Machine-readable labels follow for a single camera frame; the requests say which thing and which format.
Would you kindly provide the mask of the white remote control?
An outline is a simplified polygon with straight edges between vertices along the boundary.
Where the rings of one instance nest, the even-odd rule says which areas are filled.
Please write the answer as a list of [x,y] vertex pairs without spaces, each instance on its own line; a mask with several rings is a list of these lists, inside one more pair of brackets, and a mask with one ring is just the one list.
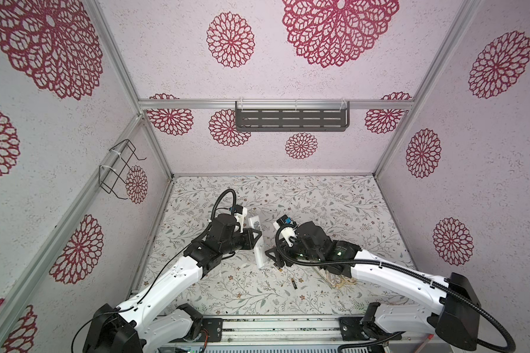
[[253,247],[255,259],[256,259],[256,266],[257,269],[263,269],[265,267],[266,263],[266,255],[265,255],[265,248],[264,248],[264,240],[263,240],[263,234],[261,229],[261,221],[259,219],[259,216],[252,216],[248,219],[248,226],[250,229],[254,229],[256,231],[256,242]]

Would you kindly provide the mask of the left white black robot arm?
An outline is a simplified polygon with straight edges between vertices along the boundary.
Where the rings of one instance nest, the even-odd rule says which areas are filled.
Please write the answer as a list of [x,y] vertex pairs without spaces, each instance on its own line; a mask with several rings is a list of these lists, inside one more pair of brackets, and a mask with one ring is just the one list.
[[191,305],[182,304],[167,316],[162,312],[223,260],[255,248],[262,233],[244,227],[246,217],[236,192],[223,191],[206,228],[167,262],[148,288],[115,307],[104,304],[82,325],[88,331],[82,351],[157,352],[177,339],[197,339],[203,315]]

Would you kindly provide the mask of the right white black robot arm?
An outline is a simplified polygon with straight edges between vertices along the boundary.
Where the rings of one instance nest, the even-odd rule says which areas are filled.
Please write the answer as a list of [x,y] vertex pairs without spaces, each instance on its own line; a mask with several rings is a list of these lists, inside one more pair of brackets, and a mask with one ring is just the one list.
[[314,222],[297,224],[287,216],[274,223],[275,246],[266,251],[279,267],[302,266],[370,282],[414,301],[403,310],[369,305],[362,319],[365,335],[375,344],[404,333],[437,335],[465,351],[484,347],[494,352],[514,352],[508,330],[482,308],[468,278],[431,275],[400,266],[347,241],[334,241]]

